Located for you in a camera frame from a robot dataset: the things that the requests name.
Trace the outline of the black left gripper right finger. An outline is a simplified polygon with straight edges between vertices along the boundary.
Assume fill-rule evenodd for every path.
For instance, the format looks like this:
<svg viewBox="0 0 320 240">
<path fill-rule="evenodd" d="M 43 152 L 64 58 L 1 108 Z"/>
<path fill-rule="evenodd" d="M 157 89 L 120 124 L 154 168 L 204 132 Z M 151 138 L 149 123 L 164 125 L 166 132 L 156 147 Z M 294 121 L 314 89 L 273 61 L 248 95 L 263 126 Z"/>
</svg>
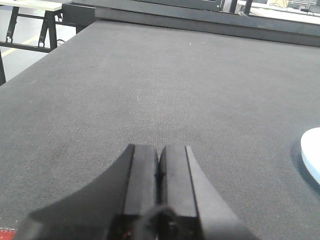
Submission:
<svg viewBox="0 0 320 240">
<path fill-rule="evenodd" d="M 160 203 L 176 219 L 162 228 L 167 240 L 255 240 L 210 183 L 190 146 L 166 145 L 159 161 Z"/>
</svg>

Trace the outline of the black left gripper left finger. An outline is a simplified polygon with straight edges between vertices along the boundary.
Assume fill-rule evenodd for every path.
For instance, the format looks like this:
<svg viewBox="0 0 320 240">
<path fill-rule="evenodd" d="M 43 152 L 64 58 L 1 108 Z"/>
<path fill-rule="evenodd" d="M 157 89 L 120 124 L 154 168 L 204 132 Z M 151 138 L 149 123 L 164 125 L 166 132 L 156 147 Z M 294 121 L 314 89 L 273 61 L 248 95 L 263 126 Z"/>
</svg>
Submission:
<svg viewBox="0 0 320 240">
<path fill-rule="evenodd" d="M 122 235 L 157 204 L 158 155 L 151 145 L 129 144 L 115 162 L 77 192 L 35 210 L 15 240 L 106 240 Z"/>
</svg>

